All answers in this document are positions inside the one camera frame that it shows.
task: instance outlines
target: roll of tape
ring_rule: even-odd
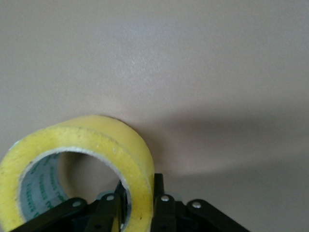
[[[65,201],[57,179],[62,152],[96,157],[119,176],[131,204],[123,231],[149,231],[154,165],[143,139],[126,124],[104,116],[75,118],[16,142],[0,164],[0,223],[10,231]]]

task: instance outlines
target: silver screw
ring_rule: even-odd
[[[106,200],[107,200],[107,201],[112,201],[112,200],[114,200],[114,196],[110,195],[110,196],[108,196],[108,197],[106,198]]]
[[[161,201],[168,202],[169,201],[169,197],[168,196],[162,196],[161,197]]]
[[[200,204],[200,202],[193,202],[192,203],[192,206],[195,208],[195,209],[200,209],[202,207],[202,205]]]
[[[76,201],[76,202],[74,202],[74,203],[72,204],[72,206],[73,206],[73,207],[78,207],[78,206],[80,206],[81,204],[82,204],[81,202]]]

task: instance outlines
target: tape roll hole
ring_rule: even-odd
[[[115,190],[118,181],[109,166],[88,154],[41,156],[29,164],[21,177],[19,208],[28,221],[72,197],[91,203],[101,192]]]

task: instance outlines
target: gray surface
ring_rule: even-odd
[[[0,1],[0,41],[1,157],[37,129],[113,116],[185,201],[253,232],[308,230],[306,0]]]

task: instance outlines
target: white inner rim of tape roll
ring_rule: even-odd
[[[127,217],[122,226],[123,230],[131,214],[131,197],[126,180],[119,170],[102,155],[78,147],[59,147],[46,151],[26,167],[21,175],[18,187],[18,208],[24,221],[37,217],[69,198],[59,183],[57,173],[59,156],[63,152],[76,152],[93,156],[104,162],[118,175],[127,194]]]

